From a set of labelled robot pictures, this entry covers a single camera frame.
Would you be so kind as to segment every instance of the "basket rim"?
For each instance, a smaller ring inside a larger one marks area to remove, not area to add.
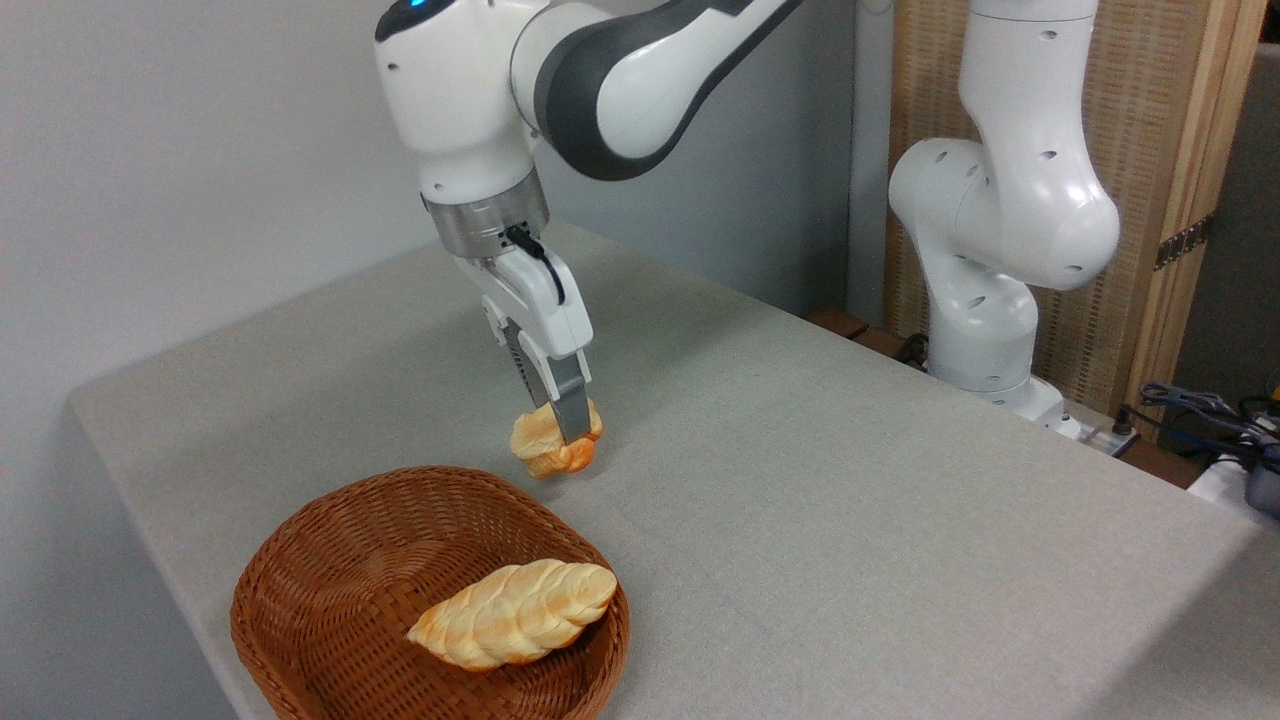
[[[239,580],[236,583],[236,589],[232,596],[229,619],[236,653],[278,716],[298,720],[321,720],[330,717],[330,714],[320,707],[311,697],[300,696],[294,692],[293,687],[303,687],[305,683],[291,685],[287,680],[289,679],[288,675],[292,675],[294,669],[289,667],[288,664],[285,664],[285,667],[280,667],[275,659],[265,652],[257,638],[251,632],[253,612],[248,607],[248,598],[252,596],[253,583],[262,577],[262,570],[273,561],[270,550],[284,542],[284,536],[296,524],[314,514],[317,507],[339,502],[347,496],[369,492],[371,488],[381,484],[399,482],[407,477],[422,478],[424,475],[448,475],[454,479],[463,478],[467,482],[476,482],[488,486],[489,489],[497,491],[504,497],[504,500],[511,501],[521,511],[529,512],[536,518],[539,524],[544,525],[545,530],[554,534],[558,539],[566,541],[575,550],[590,556],[593,562],[613,571],[613,566],[609,564],[608,559],[604,557],[604,553],[577,534],[576,530],[568,527],[568,524],[561,520],[554,512],[534,500],[529,493],[521,491],[500,477],[484,470],[451,465],[408,466],[371,475],[330,491],[305,503],[271,532],[246,565]],[[621,583],[618,584],[617,593],[611,602],[608,614],[614,615],[616,621],[611,625],[613,628],[613,638],[611,647],[607,651],[604,671],[598,673],[591,678],[590,684],[582,692],[577,705],[563,715],[562,720],[588,720],[599,715],[599,712],[602,712],[608,703],[613,688],[621,679],[631,639],[630,605]]]

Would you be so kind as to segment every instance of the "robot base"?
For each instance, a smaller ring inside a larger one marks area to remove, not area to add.
[[[1080,437],[1080,423],[1066,414],[1062,393],[1034,375],[1010,389],[974,395],[1071,439]]]

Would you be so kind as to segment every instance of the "woven wooden panel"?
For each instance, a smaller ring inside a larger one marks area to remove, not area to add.
[[[965,0],[897,4],[891,163],[929,137],[978,140],[957,90],[968,6]],[[1222,22],[1221,14],[1221,8],[1211,13],[1208,3],[1162,0],[1102,0],[1098,10],[1084,124],[1098,177],[1120,208],[1120,247],[1092,284],[1065,293],[1036,290],[1041,332],[1034,372],[1068,398],[1102,413],[1114,411],[1125,396],[1143,323],[1160,320],[1144,316],[1155,258],[1169,208],[1183,200],[1174,190],[1179,150],[1184,158],[1197,152],[1184,142],[1185,118],[1206,32]],[[1203,96],[1194,100],[1204,102]],[[1229,146],[1234,120],[1219,127]],[[886,325],[899,336],[927,331],[919,263],[896,218],[888,232]]]

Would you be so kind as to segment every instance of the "black cable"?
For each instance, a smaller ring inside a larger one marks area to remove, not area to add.
[[[1116,421],[1111,424],[1111,432],[1120,437],[1129,437],[1133,433],[1133,423],[1129,420],[1129,411],[1121,405],[1120,411],[1116,413]]]
[[[899,363],[915,363],[919,366],[924,366],[924,363],[929,357],[929,336],[924,333],[914,333],[902,342],[902,347],[897,350],[893,355],[893,360]]]
[[[1224,445],[1230,445],[1230,441],[1233,441],[1233,439],[1235,439],[1235,438],[1228,436],[1228,437],[1220,437],[1220,438],[1217,438],[1215,441],[1211,441],[1211,442],[1221,442]],[[1208,447],[1193,447],[1190,450],[1179,450],[1174,455],[1176,455],[1179,457],[1185,457],[1188,460],[1192,460],[1192,459],[1194,459],[1198,455],[1212,455],[1215,452],[1217,452],[1217,451],[1212,450],[1212,448],[1208,448]]]
[[[1270,436],[1280,439],[1280,434],[1275,430],[1249,419],[1243,411],[1236,413],[1221,396],[1211,392],[1192,392],[1176,386],[1149,382],[1142,386],[1140,393],[1142,405],[1148,407],[1178,407],[1188,413],[1194,413],[1206,423],[1233,433],[1258,438]],[[1169,424],[1174,424],[1178,419],[1181,419],[1181,415],[1170,420]]]
[[[1251,402],[1265,402],[1267,409],[1270,409],[1272,400],[1265,395],[1245,395],[1235,404],[1235,409],[1239,410],[1242,418],[1252,415],[1252,413],[1249,413]]]
[[[1134,418],[1138,418],[1139,420],[1142,420],[1142,421],[1144,421],[1144,423],[1147,423],[1147,424],[1149,424],[1152,427],[1160,428],[1161,430],[1164,430],[1164,432],[1169,433],[1170,436],[1174,436],[1174,437],[1176,437],[1179,439],[1183,439],[1183,441],[1187,441],[1187,442],[1190,442],[1193,445],[1198,445],[1198,446],[1202,446],[1202,447],[1207,447],[1210,450],[1215,450],[1215,451],[1217,451],[1217,452],[1220,452],[1222,455],[1233,455],[1235,457],[1239,457],[1239,459],[1245,460],[1248,462],[1252,462],[1254,465],[1261,464],[1262,466],[1265,466],[1266,469],[1268,469],[1268,470],[1271,470],[1274,473],[1280,473],[1280,462],[1276,462],[1274,459],[1271,459],[1271,456],[1268,456],[1266,454],[1266,450],[1262,448],[1262,447],[1260,447],[1260,445],[1256,441],[1254,442],[1249,442],[1249,441],[1245,439],[1245,441],[1242,441],[1238,445],[1228,445],[1228,443],[1215,442],[1215,441],[1211,441],[1211,439],[1204,439],[1204,438],[1201,438],[1201,437],[1187,434],[1187,433],[1184,433],[1184,432],[1181,432],[1181,430],[1179,430],[1176,428],[1172,428],[1172,427],[1167,425],[1166,423],[1161,423],[1160,420],[1156,420],[1155,418],[1144,415],[1143,413],[1140,413],[1137,407],[1133,407],[1132,405],[1121,405],[1120,409],[1121,409],[1123,413],[1126,414],[1126,416],[1132,415]]]
[[[543,243],[534,240],[530,234],[529,223],[521,223],[518,225],[511,225],[507,228],[507,237],[516,243],[517,247],[527,252],[534,260],[541,260],[543,265],[547,265],[547,272],[552,274],[552,279],[556,282],[556,292],[559,295],[559,301],[557,305],[564,305],[564,283],[559,281],[559,273],[552,266],[550,258],[547,256],[547,249]]]

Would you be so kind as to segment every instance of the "white wall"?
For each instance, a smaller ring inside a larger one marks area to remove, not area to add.
[[[0,719],[229,716],[61,413],[431,240],[372,70],[385,4],[0,5]],[[808,0],[650,176],[541,154],[553,211],[788,310],[838,305],[851,15]]]

